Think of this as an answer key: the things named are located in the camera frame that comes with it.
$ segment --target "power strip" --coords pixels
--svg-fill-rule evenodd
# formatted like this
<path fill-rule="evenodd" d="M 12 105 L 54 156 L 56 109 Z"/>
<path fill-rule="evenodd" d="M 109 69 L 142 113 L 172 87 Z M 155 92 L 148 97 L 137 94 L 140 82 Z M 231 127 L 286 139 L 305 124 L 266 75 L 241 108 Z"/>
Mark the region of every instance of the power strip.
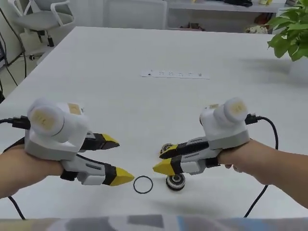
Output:
<path fill-rule="evenodd" d="M 210 79 L 209 76 L 206 76 L 201 72 L 177 72 L 177 71 L 157 71 L 157 70 L 142 71 L 140 76 L 155 77 L 155 78 Z"/>

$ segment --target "yellow accent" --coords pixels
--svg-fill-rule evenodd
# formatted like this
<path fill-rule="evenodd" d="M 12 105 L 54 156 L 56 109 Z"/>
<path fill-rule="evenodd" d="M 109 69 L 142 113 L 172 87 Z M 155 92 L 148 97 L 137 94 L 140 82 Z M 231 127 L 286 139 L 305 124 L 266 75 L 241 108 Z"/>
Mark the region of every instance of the yellow accent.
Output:
<path fill-rule="evenodd" d="M 233 103 L 230 107 L 230 110 L 233 114 L 237 115 L 244 111 L 247 111 L 245 104 L 242 101 Z"/>
<path fill-rule="evenodd" d="M 215 109 L 215 108 L 218 108 L 218 106 L 219 106 L 219 104 L 212 104 L 209 107 L 210 107 L 210 109 Z"/>
<path fill-rule="evenodd" d="M 44 130 L 49 131 L 54 125 L 54 118 L 41 110 L 35 110 L 31 117 L 31 122 L 41 126 Z"/>
<path fill-rule="evenodd" d="M 109 135 L 107 135 L 107 134 L 102 134 L 102 136 L 104 137 L 104 139 L 105 139 L 106 141 L 111 141 L 111 142 L 120 144 L 118 141 L 116 141 L 114 138 L 112 138 L 111 136 L 109 136 Z"/>
<path fill-rule="evenodd" d="M 78 104 L 68 103 L 70 114 L 81 115 L 80 107 Z"/>
<path fill-rule="evenodd" d="M 129 172 L 125 171 L 120 167 L 116 167 L 116 177 L 111 182 L 110 186 L 117 186 L 120 184 L 125 184 L 127 182 L 131 182 L 135 177 L 131 175 Z"/>
<path fill-rule="evenodd" d="M 171 166 L 171 158 L 165 159 L 153 167 L 154 172 L 158 172 L 167 176 L 174 176 L 175 173 Z"/>
<path fill-rule="evenodd" d="M 174 144 L 174 145 L 172 145 L 171 147 L 169 147 L 167 150 L 165 150 L 164 152 L 162 152 L 160 155 L 162 155 L 162 154 L 164 154 L 164 153 L 166 153 L 166 152 L 169 152 L 170 150 L 176 149 L 177 147 L 178 147 L 178 145 L 177 145 L 177 144 Z"/>

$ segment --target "white table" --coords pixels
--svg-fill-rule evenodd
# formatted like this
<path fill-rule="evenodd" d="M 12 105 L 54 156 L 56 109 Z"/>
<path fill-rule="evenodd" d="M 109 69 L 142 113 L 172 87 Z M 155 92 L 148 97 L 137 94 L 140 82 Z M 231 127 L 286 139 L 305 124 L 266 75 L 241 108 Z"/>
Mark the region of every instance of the white table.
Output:
<path fill-rule="evenodd" d="M 123 167 L 154 181 L 146 195 L 132 184 L 82 186 L 58 177 L 23 189 L 14 197 L 27 218 L 97 217 L 111 214 L 204 214 L 241 217 L 263 188 L 252 177 L 224 167 L 187 176 L 179 193 L 152 171 L 161 145 L 203 136 L 199 114 L 206 104 L 242 97 L 251 112 L 277 126 L 280 148 L 307 151 L 308 90 L 288 81 L 291 62 L 276 59 L 266 41 L 271 35 L 77 27 L 0 105 L 0 118 L 25 115 L 38 97 L 83 102 L 94 132 L 118 139 L 121 146 L 87 156 Z M 141 70 L 200 71 L 204 79 L 142 78 Z M 252 138 L 274 145 L 266 122 L 249 126 Z M 1 125 L 4 149 L 23 131 Z M 137 183 L 146 189 L 147 182 Z M 7 199 L 0 218 L 18 218 Z M 251 217 L 308 217 L 304 209 L 271 186 Z"/>

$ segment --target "wrist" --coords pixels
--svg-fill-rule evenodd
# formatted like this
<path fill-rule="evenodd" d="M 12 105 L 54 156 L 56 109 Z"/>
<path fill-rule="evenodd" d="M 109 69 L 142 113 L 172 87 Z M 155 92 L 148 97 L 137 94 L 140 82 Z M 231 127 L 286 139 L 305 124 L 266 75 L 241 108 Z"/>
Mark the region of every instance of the wrist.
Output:
<path fill-rule="evenodd" d="M 282 152 L 276 149 L 269 148 L 269 150 L 266 152 L 267 158 L 266 161 L 264 161 L 263 168 L 261 171 L 263 171 L 265 184 L 272 185 L 275 184 L 275 181 L 277 179 L 277 172 L 278 172 L 278 160 L 281 158 Z"/>

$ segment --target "gray plastic part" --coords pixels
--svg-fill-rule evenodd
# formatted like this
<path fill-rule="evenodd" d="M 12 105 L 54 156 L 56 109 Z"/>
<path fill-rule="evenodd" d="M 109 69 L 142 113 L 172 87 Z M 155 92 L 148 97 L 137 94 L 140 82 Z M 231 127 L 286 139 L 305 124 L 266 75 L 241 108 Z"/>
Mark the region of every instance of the gray plastic part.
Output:
<path fill-rule="evenodd" d="M 79 156 L 76 156 L 71 161 L 62 160 L 61 164 L 69 172 L 79 172 L 89 176 L 105 176 L 104 164 L 98 164 L 97 162 L 92 162 Z"/>
<path fill-rule="evenodd" d="M 190 141 L 187 141 L 186 145 L 195 144 L 195 143 L 201 143 L 201 142 L 207 142 L 207 138 L 205 136 L 194 138 L 194 139 L 192 139 Z"/>
<path fill-rule="evenodd" d="M 250 140 L 248 131 L 243 131 L 237 135 L 233 135 L 230 137 L 222 138 L 219 140 L 208 141 L 210 149 L 227 149 L 227 148 L 234 148 L 244 143 L 247 143 Z"/>
<path fill-rule="evenodd" d="M 73 160 L 76 153 L 45 148 L 29 138 L 29 130 L 25 133 L 25 152 L 44 160 Z"/>
<path fill-rule="evenodd" d="M 209 148 L 203 149 L 199 152 L 191 153 L 188 155 L 183 155 L 181 159 L 181 163 L 185 162 L 196 162 L 199 166 L 200 171 L 189 173 L 190 175 L 196 175 L 203 173 L 206 169 L 205 159 L 217 157 L 218 154 L 222 151 L 222 149 L 211 150 Z"/>
<path fill-rule="evenodd" d="M 86 135 L 86 138 L 95 139 L 95 135 L 93 134 L 92 131 L 88 131 L 88 132 L 87 132 L 87 135 Z"/>

